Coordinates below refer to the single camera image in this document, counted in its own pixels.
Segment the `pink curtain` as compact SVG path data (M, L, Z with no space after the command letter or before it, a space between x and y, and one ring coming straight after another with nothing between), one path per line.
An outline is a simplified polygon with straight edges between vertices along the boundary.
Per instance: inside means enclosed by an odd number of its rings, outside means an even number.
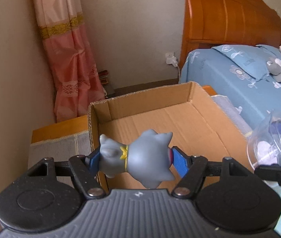
M80 0L34 0L37 25L52 72L58 122L86 115L105 98L86 35Z

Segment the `blue floral bedsheet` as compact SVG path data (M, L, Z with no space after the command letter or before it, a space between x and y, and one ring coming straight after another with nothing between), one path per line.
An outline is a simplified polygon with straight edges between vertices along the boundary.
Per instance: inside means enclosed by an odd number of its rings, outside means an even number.
M281 52L269 45L257 45L281 60ZM281 83L269 73L255 80L229 58L213 48L189 52L181 71L180 83L194 81L209 85L229 98L241 117L255 128L272 111L281 113Z

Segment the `white charger in wall socket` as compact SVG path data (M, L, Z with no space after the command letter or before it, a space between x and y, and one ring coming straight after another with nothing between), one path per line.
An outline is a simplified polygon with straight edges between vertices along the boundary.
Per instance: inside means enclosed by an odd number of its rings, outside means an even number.
M177 57L175 56L175 53L174 52L166 53L165 58L166 58L167 65L171 65L177 69L177 80L179 81L180 75L181 75L181 70L179 68L179 63L178 63Z

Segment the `grey plush toy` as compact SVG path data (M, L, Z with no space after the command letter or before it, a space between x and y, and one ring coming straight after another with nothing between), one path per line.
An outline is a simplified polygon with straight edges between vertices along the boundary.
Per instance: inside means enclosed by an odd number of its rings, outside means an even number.
M281 83L281 60L279 58L270 57L266 64L267 69L274 80Z

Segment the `blue floral pillow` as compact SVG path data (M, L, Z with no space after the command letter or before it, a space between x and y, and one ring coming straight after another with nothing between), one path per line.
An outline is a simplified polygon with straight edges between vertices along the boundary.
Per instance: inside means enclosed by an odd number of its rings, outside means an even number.
M267 62L274 62L276 56L259 47L248 45L220 45L212 47L233 61L255 80L261 80L270 72Z

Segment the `clear round plastic jar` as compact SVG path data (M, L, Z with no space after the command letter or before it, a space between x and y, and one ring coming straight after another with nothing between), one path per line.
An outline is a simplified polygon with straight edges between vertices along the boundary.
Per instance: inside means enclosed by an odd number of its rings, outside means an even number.
M274 139L270 135L270 123L275 120L281 120L278 111L270 112L250 135L247 156L253 169L259 165L281 166L281 139Z

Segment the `grey mouse figurine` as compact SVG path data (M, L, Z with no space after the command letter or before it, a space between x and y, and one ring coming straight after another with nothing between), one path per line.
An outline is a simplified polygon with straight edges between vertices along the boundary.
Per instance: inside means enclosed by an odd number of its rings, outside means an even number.
M147 189L156 189L162 182L175 180L170 168L173 152L169 144L172 132L157 133L150 129L143 132L129 145L100 135L99 170L106 177L129 173Z

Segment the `brown cardboard box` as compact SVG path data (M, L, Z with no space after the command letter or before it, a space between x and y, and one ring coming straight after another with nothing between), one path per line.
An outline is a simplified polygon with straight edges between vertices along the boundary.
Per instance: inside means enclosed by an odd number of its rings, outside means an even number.
M99 136L123 144L142 132L173 133L171 146L187 155L220 162L231 156L251 170L247 141L231 119L197 83L162 86L129 93L91 104L88 109L90 146L99 146Z

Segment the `wooden headboard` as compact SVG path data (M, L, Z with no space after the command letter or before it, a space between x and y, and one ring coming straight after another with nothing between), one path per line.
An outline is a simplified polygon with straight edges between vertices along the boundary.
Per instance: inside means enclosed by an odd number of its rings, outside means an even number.
M215 45L281 45L281 18L263 0L185 0L180 64Z

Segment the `checked blanket happy every day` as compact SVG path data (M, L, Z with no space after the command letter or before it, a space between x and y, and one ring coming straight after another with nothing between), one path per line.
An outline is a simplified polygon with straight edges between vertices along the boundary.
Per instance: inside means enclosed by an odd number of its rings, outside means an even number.
M89 132L63 136L57 139L32 143L29 150L28 169L45 157L54 161L67 161L72 156L91 153Z

